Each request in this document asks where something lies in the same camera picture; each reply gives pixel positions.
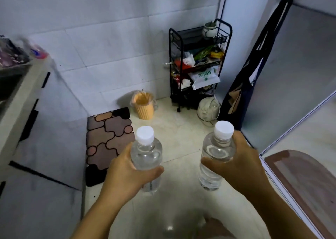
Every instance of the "small white pot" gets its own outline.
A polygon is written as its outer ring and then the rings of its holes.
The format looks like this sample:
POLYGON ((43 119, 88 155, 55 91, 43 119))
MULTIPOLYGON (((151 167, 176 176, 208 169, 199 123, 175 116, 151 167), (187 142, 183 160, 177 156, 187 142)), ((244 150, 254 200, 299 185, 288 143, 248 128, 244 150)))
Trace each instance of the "small white pot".
POLYGON ((214 38, 217 35, 217 26, 216 27, 207 27, 204 24, 202 35, 203 35, 203 37, 214 38))

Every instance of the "black rolling cart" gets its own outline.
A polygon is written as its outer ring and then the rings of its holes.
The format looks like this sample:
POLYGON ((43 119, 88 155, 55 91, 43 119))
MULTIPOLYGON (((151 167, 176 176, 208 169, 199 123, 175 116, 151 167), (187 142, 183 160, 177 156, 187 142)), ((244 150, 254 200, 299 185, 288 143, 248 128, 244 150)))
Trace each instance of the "black rolling cart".
POLYGON ((204 38, 202 36, 203 26, 182 31, 175 31, 172 28, 169 29, 170 98, 173 103, 178 103, 178 112, 181 111, 181 106, 185 106, 188 109, 197 109, 199 102, 203 98, 214 95, 217 84, 213 84, 207 90, 204 88, 193 90, 192 86, 182 88, 183 79, 189 79, 191 85, 193 84, 188 73, 202 72, 210 67, 218 66, 218 76, 221 75, 226 52, 229 48, 232 36, 232 27, 229 23, 220 19, 216 19, 214 22, 217 25, 217 34, 213 38, 204 38), (200 51, 210 46, 217 46, 221 49, 224 53, 223 57, 218 60, 209 60, 206 63, 199 63, 199 65, 195 64, 194 67, 183 68, 182 61, 185 52, 200 51), (176 60, 180 61, 179 66, 175 63, 176 60), (175 81, 173 72, 177 72, 179 75, 180 84, 175 81))

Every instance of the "potted plant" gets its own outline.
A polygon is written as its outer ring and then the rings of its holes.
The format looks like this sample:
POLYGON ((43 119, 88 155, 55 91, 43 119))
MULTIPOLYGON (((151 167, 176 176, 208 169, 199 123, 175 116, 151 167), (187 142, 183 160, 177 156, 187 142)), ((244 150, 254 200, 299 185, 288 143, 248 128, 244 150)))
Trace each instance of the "potted plant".
POLYGON ((213 38, 217 35, 217 25, 214 22, 204 24, 202 35, 205 38, 213 38))

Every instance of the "plastic water bottle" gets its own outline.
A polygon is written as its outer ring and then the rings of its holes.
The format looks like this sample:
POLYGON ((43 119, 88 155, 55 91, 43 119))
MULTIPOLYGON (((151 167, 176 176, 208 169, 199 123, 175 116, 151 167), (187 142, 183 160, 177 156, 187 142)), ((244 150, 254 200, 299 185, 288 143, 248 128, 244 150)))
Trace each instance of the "plastic water bottle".
MULTIPOLYGON (((209 157, 223 162, 230 161, 236 153, 236 146, 231 139, 234 132, 233 125, 228 121, 218 121, 212 133, 208 134, 203 141, 202 157, 209 157)), ((199 182, 202 187, 209 191, 217 190, 222 177, 200 164, 201 172, 199 182)))
MULTIPOLYGON (((136 169, 150 170, 159 166, 162 162, 162 145, 154 137, 154 130, 150 126, 138 128, 136 141, 131 148, 131 159, 136 169)), ((146 183, 142 190, 155 193, 160 185, 161 176, 154 181, 146 183)))

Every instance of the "bath mat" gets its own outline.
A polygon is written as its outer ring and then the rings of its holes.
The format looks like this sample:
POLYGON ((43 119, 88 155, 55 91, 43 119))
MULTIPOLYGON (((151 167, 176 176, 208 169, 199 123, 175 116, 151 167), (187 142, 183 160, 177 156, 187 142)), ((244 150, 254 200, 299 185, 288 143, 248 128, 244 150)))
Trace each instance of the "bath mat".
POLYGON ((336 178, 306 153, 286 150, 265 158, 325 239, 336 238, 336 178))
POLYGON ((88 117, 86 133, 86 186, 104 182, 111 160, 135 141, 128 108, 88 117))

